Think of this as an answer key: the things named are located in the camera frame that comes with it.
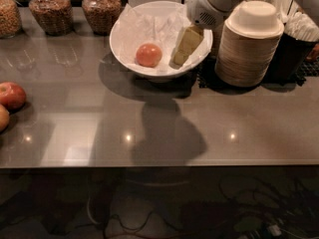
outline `nuts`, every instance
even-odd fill
[[[82,8],[93,32],[110,35],[121,14],[121,0],[83,0]]]
[[[31,0],[29,9],[48,35],[65,35],[73,29],[70,0]]]
[[[21,17],[15,1],[0,0],[0,38],[13,37],[21,28]]]

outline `jar of nuts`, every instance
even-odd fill
[[[0,38],[15,36],[22,29],[18,6],[14,0],[0,0]]]
[[[31,0],[29,9],[47,35],[62,36],[73,30],[70,0]]]
[[[121,14],[121,0],[83,0],[86,19],[97,35],[110,35]]]

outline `white bowl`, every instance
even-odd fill
[[[180,13],[180,10],[181,10],[182,20],[183,22],[185,22],[184,25],[187,25],[187,26],[190,25],[190,21],[186,17],[185,5],[180,3],[168,2],[168,1],[150,2],[150,3],[139,5],[135,7],[134,10],[138,13],[141,13],[142,15],[151,15],[151,16],[160,17],[160,18],[167,17],[167,15],[171,15],[174,13],[176,14]],[[121,41],[119,40],[123,39],[123,35],[121,34],[121,31],[119,31],[119,29],[122,24],[122,21],[124,21],[124,19],[120,17],[120,19],[116,22],[116,24],[114,25],[111,31],[111,34],[110,34],[111,50],[113,54],[115,55],[115,57],[117,58],[117,60],[122,65],[132,70],[137,75],[144,77],[150,81],[167,82],[175,78],[178,78],[186,74],[189,70],[195,68],[210,53],[211,46],[212,46],[212,32],[210,30],[204,30],[203,41],[200,43],[197,49],[189,56],[187,61],[181,67],[172,64],[170,62],[171,54],[176,44],[176,42],[174,42],[173,39],[177,40],[177,36],[178,36],[178,33],[175,33],[175,35],[171,37],[172,45],[165,47],[164,52],[168,55],[163,56],[163,58],[161,59],[157,67],[146,68],[146,67],[142,67],[138,65],[137,63],[127,63],[122,58],[122,56],[120,56]],[[132,36],[136,35],[135,32],[126,33],[126,35],[128,34],[132,34]],[[128,54],[128,56],[131,56],[131,58],[134,58],[136,54],[133,51],[135,51],[137,48],[138,47],[136,47],[135,49],[128,49],[131,52],[130,54]]]
[[[284,30],[276,8],[263,1],[242,2],[230,14],[226,24],[233,32],[256,39],[280,36]]]

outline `apple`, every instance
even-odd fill
[[[20,85],[13,82],[0,83],[0,105],[9,112],[22,108],[26,100],[26,92]]]
[[[139,46],[136,59],[137,62],[148,68],[154,68],[161,60],[162,52],[159,46],[152,43],[145,43]]]
[[[6,108],[0,105],[0,132],[3,131],[9,124],[9,112]]]

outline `countertop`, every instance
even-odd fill
[[[28,102],[0,133],[1,167],[319,164],[318,78],[200,88],[191,71],[154,84],[118,63],[81,8],[62,37],[20,10],[24,33],[0,40],[0,79]]]

